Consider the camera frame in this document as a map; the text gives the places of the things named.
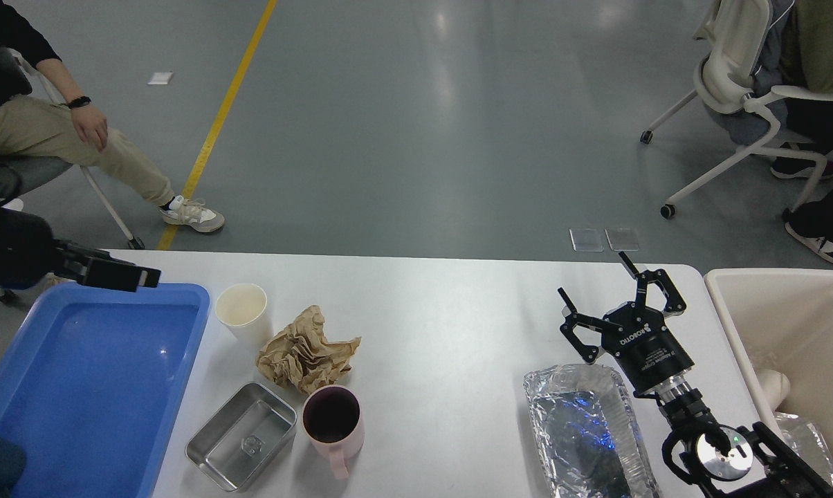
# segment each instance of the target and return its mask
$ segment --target mug handle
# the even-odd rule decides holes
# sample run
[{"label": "mug handle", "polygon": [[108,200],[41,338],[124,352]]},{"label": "mug handle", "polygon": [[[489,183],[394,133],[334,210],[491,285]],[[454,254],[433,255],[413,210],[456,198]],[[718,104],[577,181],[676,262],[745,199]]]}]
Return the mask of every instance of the mug handle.
[{"label": "mug handle", "polygon": [[343,448],[331,448],[330,457],[333,476],[337,479],[348,478],[349,472],[346,468],[346,460],[343,458]]}]

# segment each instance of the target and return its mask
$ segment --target white sneaker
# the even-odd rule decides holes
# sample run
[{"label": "white sneaker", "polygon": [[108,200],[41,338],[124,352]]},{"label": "white sneaker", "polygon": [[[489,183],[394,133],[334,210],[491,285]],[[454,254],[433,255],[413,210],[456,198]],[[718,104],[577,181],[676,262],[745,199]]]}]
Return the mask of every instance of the white sneaker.
[{"label": "white sneaker", "polygon": [[164,223],[169,225],[189,225],[196,231],[207,233],[219,229],[226,223],[223,215],[212,209],[204,207],[204,200],[187,199],[184,196],[175,196],[167,210],[158,208]]}]

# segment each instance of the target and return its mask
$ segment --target gray floor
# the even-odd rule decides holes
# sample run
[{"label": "gray floor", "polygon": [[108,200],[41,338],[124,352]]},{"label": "gray floor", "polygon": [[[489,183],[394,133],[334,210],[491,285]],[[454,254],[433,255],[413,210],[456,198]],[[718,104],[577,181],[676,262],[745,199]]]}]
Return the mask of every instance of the gray floor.
[{"label": "gray floor", "polygon": [[[82,88],[182,188],[262,0],[9,0]],[[177,250],[616,261],[569,228],[632,228],[636,261],[833,268],[784,233],[800,182],[751,158],[662,201],[732,154],[691,88],[708,1],[279,0],[196,196],[227,226]],[[147,86],[174,71],[167,87]],[[163,224],[102,184],[147,247]],[[122,239],[81,174],[25,196],[57,236]]]}]

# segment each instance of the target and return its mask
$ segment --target aluminum foil tray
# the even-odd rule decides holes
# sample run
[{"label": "aluminum foil tray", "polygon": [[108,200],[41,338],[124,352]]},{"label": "aluminum foil tray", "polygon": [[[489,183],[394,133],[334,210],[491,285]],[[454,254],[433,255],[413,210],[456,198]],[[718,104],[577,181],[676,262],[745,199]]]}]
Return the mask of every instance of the aluminum foil tray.
[{"label": "aluminum foil tray", "polygon": [[783,440],[833,488],[833,458],[815,423],[797,415],[773,413]]},{"label": "aluminum foil tray", "polygon": [[660,496],[619,373],[556,365],[525,375],[524,391],[553,497]]}]

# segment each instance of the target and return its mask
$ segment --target beige pants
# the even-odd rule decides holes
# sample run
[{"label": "beige pants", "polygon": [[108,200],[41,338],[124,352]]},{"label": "beige pants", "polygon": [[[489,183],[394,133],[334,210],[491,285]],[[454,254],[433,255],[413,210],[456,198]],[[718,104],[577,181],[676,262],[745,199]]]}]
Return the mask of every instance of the beige pants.
[{"label": "beige pants", "polygon": [[66,107],[26,95],[0,107],[0,156],[14,155],[99,167],[154,205],[165,205],[174,196],[170,180],[117,129],[110,127],[109,144],[98,152],[78,138]]}]

